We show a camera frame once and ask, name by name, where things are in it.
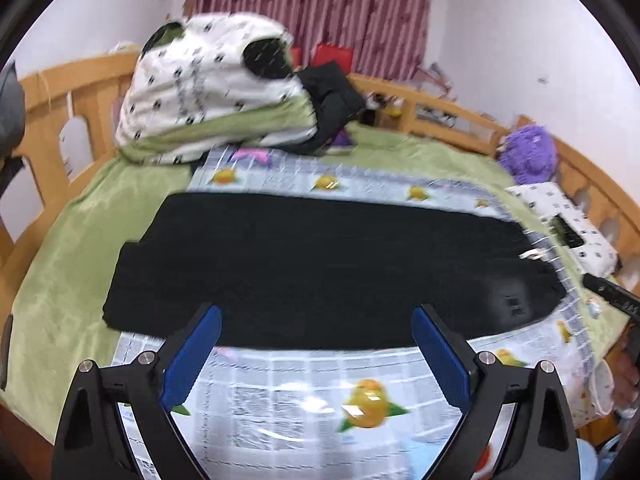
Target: purple plush toy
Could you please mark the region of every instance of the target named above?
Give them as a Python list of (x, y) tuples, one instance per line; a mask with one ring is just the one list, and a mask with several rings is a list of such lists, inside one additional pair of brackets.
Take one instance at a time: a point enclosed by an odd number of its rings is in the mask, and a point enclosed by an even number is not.
[(542, 126), (525, 126), (504, 137), (500, 166), (518, 184), (551, 180), (556, 171), (556, 144)]

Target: red chair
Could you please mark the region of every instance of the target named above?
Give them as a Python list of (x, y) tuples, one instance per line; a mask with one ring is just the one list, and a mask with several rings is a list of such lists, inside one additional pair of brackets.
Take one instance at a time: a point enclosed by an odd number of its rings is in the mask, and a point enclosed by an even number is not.
[(330, 61), (335, 61), (345, 74), (351, 72), (351, 63), (353, 62), (353, 50), (343, 48), (328, 43), (318, 43), (316, 53), (311, 60), (311, 66), (324, 65)]
[(302, 62), (302, 49), (298, 46), (292, 46), (289, 51), (291, 53), (293, 68), (298, 68)]

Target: striped curtain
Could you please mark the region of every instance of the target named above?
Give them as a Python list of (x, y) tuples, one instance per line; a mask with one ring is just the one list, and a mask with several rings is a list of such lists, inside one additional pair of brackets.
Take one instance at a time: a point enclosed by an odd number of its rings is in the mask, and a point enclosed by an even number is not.
[(424, 57), (430, 0), (187, 0), (191, 12), (258, 12), (281, 22), (308, 64), (320, 42), (353, 50), (354, 72), (409, 79)]

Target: blue gripper pad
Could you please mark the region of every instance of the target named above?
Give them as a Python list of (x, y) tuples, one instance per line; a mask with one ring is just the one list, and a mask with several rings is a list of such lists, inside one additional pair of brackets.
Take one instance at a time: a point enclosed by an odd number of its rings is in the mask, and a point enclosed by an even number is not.
[(218, 307), (212, 306), (164, 370), (164, 388), (160, 402), (167, 411), (187, 399), (213, 345), (220, 337), (221, 330), (222, 314)]
[(463, 413), (471, 402), (468, 371), (427, 313), (414, 309), (411, 332), (447, 402)]

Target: human hand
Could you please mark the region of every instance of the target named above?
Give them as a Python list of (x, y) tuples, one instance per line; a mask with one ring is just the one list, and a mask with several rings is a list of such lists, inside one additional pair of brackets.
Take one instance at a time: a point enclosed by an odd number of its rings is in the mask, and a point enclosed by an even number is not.
[(625, 352), (626, 334), (623, 335), (612, 350), (613, 359), (609, 362), (613, 374), (612, 399), (619, 408), (628, 408), (638, 398), (638, 381), (640, 374), (636, 364)]

